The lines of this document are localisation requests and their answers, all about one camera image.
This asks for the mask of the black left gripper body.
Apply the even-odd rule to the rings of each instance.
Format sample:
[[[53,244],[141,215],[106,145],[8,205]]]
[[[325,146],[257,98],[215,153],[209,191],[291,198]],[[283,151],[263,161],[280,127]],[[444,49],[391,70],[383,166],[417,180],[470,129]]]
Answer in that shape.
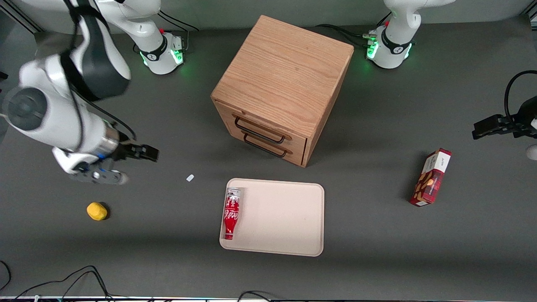
[[[518,111],[518,125],[526,136],[536,138],[537,96],[523,102]]]

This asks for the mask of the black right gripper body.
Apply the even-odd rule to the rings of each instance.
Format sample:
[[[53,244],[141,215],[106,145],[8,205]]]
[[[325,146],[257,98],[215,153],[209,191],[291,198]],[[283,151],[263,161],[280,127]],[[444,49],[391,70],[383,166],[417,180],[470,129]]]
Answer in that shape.
[[[110,159],[113,161],[134,159],[133,146],[134,144],[130,140],[119,142],[115,151],[110,153]]]

